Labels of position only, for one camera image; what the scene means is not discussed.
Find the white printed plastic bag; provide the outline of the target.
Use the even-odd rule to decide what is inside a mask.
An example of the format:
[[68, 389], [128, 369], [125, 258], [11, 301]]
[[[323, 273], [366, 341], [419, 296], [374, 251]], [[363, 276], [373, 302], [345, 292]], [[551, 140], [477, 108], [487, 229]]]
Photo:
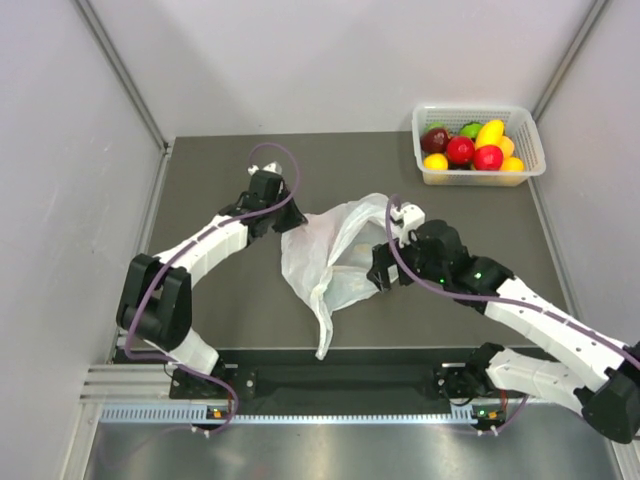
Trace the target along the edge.
[[372, 249], [387, 242], [388, 197], [369, 194], [339, 204], [281, 237], [281, 273], [319, 325], [315, 357], [323, 360], [333, 337], [332, 314], [378, 292], [367, 273]]

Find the red fruit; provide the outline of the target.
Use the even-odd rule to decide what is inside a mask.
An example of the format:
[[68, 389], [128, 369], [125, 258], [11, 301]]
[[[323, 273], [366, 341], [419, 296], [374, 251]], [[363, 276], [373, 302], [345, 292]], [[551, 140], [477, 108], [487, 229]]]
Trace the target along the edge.
[[453, 137], [446, 147], [446, 156], [449, 162], [455, 165], [469, 164], [473, 159], [474, 153], [474, 141], [466, 136]]
[[496, 145], [484, 145], [475, 150], [473, 167], [479, 171], [499, 171], [504, 161], [504, 154]]

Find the yellow fruit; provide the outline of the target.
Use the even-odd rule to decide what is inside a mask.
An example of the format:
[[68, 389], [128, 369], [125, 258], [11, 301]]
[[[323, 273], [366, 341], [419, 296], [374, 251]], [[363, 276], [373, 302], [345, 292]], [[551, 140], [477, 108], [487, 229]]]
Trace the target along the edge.
[[505, 124], [501, 119], [490, 120], [485, 123], [475, 139], [475, 148], [479, 149], [487, 145], [497, 146], [498, 141], [504, 135]]

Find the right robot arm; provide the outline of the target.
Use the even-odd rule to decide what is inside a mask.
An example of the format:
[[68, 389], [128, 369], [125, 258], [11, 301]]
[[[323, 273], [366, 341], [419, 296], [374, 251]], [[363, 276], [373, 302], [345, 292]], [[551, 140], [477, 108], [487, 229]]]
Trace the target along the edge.
[[417, 283], [516, 331], [550, 360], [487, 342], [456, 378], [471, 398], [496, 390], [519, 392], [578, 414], [605, 438], [631, 443], [639, 432], [639, 348], [601, 335], [545, 301], [499, 262], [469, 254], [456, 229], [442, 220], [385, 221], [387, 241], [373, 249], [368, 279], [391, 287]]

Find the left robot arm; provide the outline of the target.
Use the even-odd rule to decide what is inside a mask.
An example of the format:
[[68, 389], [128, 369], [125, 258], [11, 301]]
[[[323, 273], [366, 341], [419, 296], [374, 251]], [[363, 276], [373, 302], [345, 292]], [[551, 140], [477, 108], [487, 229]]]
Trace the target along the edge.
[[248, 189], [201, 230], [169, 250], [131, 260], [116, 312], [118, 327], [194, 371], [192, 384], [209, 397], [224, 390], [227, 374], [219, 353], [192, 326], [193, 288], [268, 230], [282, 234], [307, 223], [278, 163], [249, 173]]

